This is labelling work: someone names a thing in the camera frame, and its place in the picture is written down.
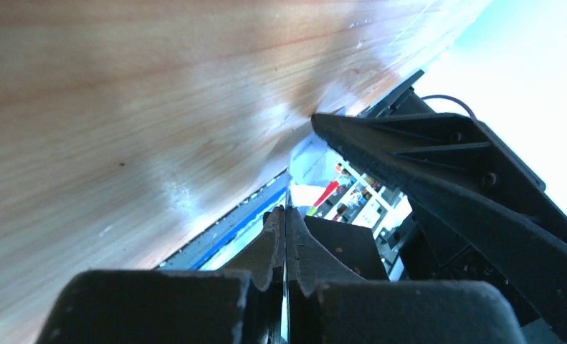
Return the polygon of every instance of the black plastic part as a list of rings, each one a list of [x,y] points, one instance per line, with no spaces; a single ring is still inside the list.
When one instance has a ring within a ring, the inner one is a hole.
[[[325,231],[327,221],[309,222]],[[348,250],[361,247],[372,256],[376,248],[363,240],[365,229],[344,228],[352,233],[347,238],[359,238]],[[310,234],[296,209],[281,208],[220,271],[77,276],[38,343],[281,343],[284,285],[293,344],[524,343],[509,304],[491,286],[367,281]]]
[[[469,242],[440,218],[429,213],[421,204],[412,201],[412,215],[420,219],[420,230],[429,242],[438,267],[444,267],[470,247]]]
[[[439,269],[434,280],[485,281],[495,286],[513,306],[520,325],[526,325],[539,318],[532,305],[498,272],[490,262],[472,247],[468,247],[456,259]]]
[[[401,248],[399,256],[411,280],[430,280],[439,271],[437,260],[422,231],[418,231],[414,238]]]
[[[405,99],[399,99],[391,106],[388,112],[382,113],[379,117],[412,115],[414,113],[427,113],[430,107],[425,104],[416,93],[414,88],[410,88]]]
[[[330,283],[317,291],[322,343],[523,343],[483,282]]]
[[[369,228],[306,216],[306,227],[336,259],[367,280],[389,280]]]
[[[312,121],[331,148],[467,240],[567,340],[567,217],[485,124],[449,113]]]
[[[407,80],[404,80],[399,86],[395,87],[383,99],[379,100],[374,106],[362,111],[358,117],[360,118],[377,118],[395,114],[397,108],[404,104],[408,97],[414,94],[414,84],[420,77],[424,75],[422,70],[417,71]],[[405,104],[401,113],[410,111],[410,113],[420,113],[420,111],[412,110],[409,103]]]
[[[250,285],[247,272],[85,272],[37,343],[238,343]]]

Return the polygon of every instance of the blue strip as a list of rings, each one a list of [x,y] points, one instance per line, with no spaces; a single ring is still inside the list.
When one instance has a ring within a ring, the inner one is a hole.
[[[239,233],[241,229],[243,229],[251,220],[255,219],[258,214],[263,212],[266,208],[271,206],[276,200],[281,198],[285,193],[287,188],[282,188],[281,190],[277,191],[274,195],[272,195],[269,199],[267,199],[261,206],[259,206],[256,210],[254,210],[245,220],[239,222],[227,235],[225,235],[222,239],[220,239],[209,251],[207,251],[198,262],[194,263],[190,269],[195,270],[200,268],[201,265],[205,264],[207,260],[216,254],[222,247],[228,244],[236,235]]]

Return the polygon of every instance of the wooden surface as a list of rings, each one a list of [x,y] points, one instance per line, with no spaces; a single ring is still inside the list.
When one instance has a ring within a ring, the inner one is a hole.
[[[0,1],[0,343],[78,272],[154,267],[488,1]]]

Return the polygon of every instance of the black wire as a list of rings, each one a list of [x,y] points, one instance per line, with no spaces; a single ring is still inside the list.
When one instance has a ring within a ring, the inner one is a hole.
[[[467,113],[469,114],[469,117],[473,118],[474,120],[477,119],[477,117],[475,116],[475,114],[473,113],[473,110],[471,110],[471,108],[469,107],[469,105],[465,104],[462,100],[452,97],[450,95],[427,95],[426,97],[422,97],[422,100],[429,100],[429,99],[445,99],[445,100],[449,100],[451,102],[455,102],[458,105],[460,105],[465,111],[467,111]]]

